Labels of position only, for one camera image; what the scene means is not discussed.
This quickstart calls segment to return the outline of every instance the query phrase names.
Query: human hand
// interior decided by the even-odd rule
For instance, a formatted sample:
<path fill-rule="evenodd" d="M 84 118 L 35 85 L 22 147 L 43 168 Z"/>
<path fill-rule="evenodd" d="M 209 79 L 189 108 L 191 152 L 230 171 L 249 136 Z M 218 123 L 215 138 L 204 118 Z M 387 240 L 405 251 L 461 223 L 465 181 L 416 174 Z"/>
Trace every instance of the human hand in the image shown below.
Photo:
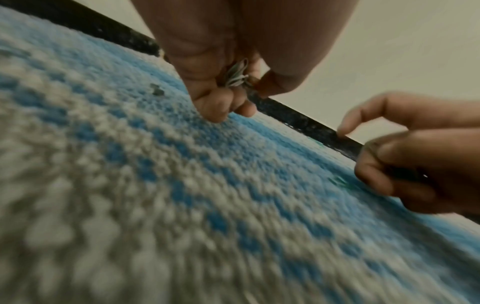
<path fill-rule="evenodd" d="M 365 144 L 355 166 L 361 181 L 414 212 L 480 214 L 480 102 L 387 93 L 350 110 L 337 133 L 379 117 L 408 131 Z M 395 178 L 392 167 L 418 172 L 419 179 Z"/>
<path fill-rule="evenodd" d="M 229 112 L 250 117 L 255 105 L 242 87 L 218 82 L 234 62 L 260 78 L 268 96 L 298 87 L 327 54 L 358 0 L 132 0 L 183 80 L 199 113 L 221 122 Z"/>

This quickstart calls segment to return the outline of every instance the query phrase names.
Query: carpet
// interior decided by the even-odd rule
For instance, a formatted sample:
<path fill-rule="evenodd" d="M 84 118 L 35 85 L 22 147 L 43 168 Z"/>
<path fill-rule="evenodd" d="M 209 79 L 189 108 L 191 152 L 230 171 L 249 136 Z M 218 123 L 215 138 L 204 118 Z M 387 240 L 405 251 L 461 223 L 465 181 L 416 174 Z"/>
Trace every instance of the carpet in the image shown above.
<path fill-rule="evenodd" d="M 172 67 L 0 8 L 1 303 L 477 303 L 479 238 Z"/>

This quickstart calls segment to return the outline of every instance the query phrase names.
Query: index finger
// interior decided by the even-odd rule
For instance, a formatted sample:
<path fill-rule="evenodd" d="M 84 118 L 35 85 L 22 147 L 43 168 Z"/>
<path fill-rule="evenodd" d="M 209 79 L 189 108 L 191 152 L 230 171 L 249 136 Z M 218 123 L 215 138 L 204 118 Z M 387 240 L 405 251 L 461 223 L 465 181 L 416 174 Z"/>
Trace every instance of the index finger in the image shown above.
<path fill-rule="evenodd" d="M 449 100 L 424 95 L 384 93 L 351 109 L 343 118 L 337 133 L 339 136 L 345 136 L 360 124 L 380 117 L 409 129 L 478 126 L 479 109 L 480 104 L 477 102 L 463 102 L 459 105 Z"/>

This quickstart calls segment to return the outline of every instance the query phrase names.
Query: knitted fabric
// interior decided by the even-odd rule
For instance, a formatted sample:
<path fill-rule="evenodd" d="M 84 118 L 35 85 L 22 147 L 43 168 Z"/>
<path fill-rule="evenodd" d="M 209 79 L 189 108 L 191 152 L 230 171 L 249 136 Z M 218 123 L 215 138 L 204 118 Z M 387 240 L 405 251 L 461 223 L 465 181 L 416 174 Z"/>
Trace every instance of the knitted fabric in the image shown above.
<path fill-rule="evenodd" d="M 164 94 L 153 94 L 153 87 Z M 480 243 L 173 69 L 0 8 L 0 303 L 478 303 Z"/>

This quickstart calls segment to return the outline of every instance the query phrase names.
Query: white wall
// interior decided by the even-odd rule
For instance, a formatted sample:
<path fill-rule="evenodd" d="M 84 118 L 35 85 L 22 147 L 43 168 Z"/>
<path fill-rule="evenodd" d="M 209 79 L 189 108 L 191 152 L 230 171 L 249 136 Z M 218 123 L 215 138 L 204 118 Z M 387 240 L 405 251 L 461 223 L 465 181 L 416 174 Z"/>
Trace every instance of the white wall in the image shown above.
<path fill-rule="evenodd" d="M 129 0 L 79 2 L 149 33 Z M 275 99 L 335 128 L 349 108 L 386 90 L 480 98 L 480 2 L 360 0 L 326 60 Z M 396 129 L 376 122 L 353 137 L 364 142 Z"/>

